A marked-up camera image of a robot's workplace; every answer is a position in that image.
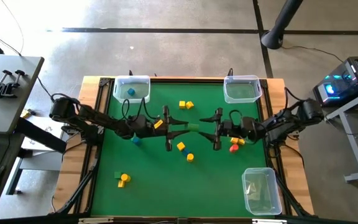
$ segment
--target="blue block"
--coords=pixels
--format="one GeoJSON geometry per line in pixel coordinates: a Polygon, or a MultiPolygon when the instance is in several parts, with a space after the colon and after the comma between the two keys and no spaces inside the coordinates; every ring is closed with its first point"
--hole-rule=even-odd
{"type": "Polygon", "coordinates": [[[135,90],[133,88],[129,88],[129,90],[127,91],[128,94],[130,94],[131,96],[135,95],[135,90]]]}
{"type": "Polygon", "coordinates": [[[132,138],[132,142],[137,145],[137,146],[140,146],[140,138],[138,137],[133,137],[132,138]]]}
{"type": "Polygon", "coordinates": [[[182,155],[184,155],[185,157],[187,157],[187,155],[190,153],[190,151],[189,150],[187,150],[187,149],[184,149],[184,150],[182,150],[182,155]]]}

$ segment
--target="clear plastic bin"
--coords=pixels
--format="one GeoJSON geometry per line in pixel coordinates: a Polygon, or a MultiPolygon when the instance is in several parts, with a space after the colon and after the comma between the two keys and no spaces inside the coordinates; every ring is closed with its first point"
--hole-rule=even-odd
{"type": "Polygon", "coordinates": [[[113,97],[123,103],[125,99],[129,103],[140,103],[142,98],[146,103],[150,101],[150,77],[147,75],[123,75],[118,76],[114,81],[113,97]],[[128,90],[132,88],[135,94],[131,96],[128,90]]]}
{"type": "Polygon", "coordinates": [[[223,92],[226,103],[253,103],[262,96],[259,78],[256,75],[225,77],[223,92]]]}
{"type": "Polygon", "coordinates": [[[253,215],[282,212],[276,176],[271,168],[248,168],[242,175],[246,209],[253,215]]]}

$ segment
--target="concrete floor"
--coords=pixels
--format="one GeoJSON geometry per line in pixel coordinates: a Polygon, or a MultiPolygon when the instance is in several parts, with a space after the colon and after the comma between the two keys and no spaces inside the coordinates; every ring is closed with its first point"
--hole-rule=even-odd
{"type": "MultiPolygon", "coordinates": [[[[50,92],[77,96],[85,75],[266,77],[257,34],[117,34],[64,33],[61,27],[256,29],[252,0],[5,0],[24,33],[23,55],[43,56],[40,74],[50,92]]],[[[285,0],[259,0],[265,29],[274,25],[285,0]]],[[[304,0],[291,30],[358,30],[358,0],[304,0]]],[[[0,38],[21,48],[20,32],[0,3],[0,38]]],[[[358,35],[286,35],[284,46],[315,47],[341,59],[358,56],[358,35]]],[[[305,49],[269,50],[275,78],[300,98],[339,61],[305,49]]],[[[27,107],[47,116],[50,103],[36,84],[27,107]]],[[[358,221],[358,182],[344,174],[358,172],[346,135],[327,124],[301,133],[301,152],[315,213],[324,218],[358,221]]],[[[19,182],[24,195],[4,195],[0,218],[43,215],[50,209],[57,174],[26,171],[19,182]]]]}

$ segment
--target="green table surface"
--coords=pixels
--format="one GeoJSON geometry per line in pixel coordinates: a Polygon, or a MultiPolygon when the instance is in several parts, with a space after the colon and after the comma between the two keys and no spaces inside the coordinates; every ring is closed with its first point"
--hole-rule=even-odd
{"type": "MultiPolygon", "coordinates": [[[[200,131],[214,132],[213,123],[199,122],[223,108],[223,119],[230,110],[243,116],[258,118],[256,103],[227,104],[222,84],[152,83],[150,102],[152,116],[162,116],[162,106],[183,121],[199,124],[200,131]],[[179,109],[179,101],[192,101],[190,110],[179,109]]],[[[131,104],[129,114],[135,115],[139,104],[131,104]]],[[[111,97],[109,115],[121,118],[121,104],[111,97]]],[[[235,123],[239,115],[233,113],[235,123]]],[[[184,125],[172,126],[184,129],[184,125]]],[[[247,144],[232,154],[230,139],[222,137],[222,149],[198,133],[191,132],[173,140],[173,150],[165,150],[165,137],[141,139],[136,146],[106,130],[91,215],[137,217],[253,217],[245,208],[242,173],[249,167],[265,167],[262,141],[247,144]],[[189,163],[176,145],[183,142],[195,155],[189,163]],[[124,188],[118,188],[114,172],[131,176],[124,188]]]]}

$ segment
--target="computer tower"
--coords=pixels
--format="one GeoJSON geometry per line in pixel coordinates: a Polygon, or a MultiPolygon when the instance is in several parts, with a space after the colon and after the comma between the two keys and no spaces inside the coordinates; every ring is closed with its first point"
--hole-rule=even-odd
{"type": "Polygon", "coordinates": [[[322,107],[342,106],[358,97],[358,57],[349,57],[319,82],[313,93],[322,107]]]}

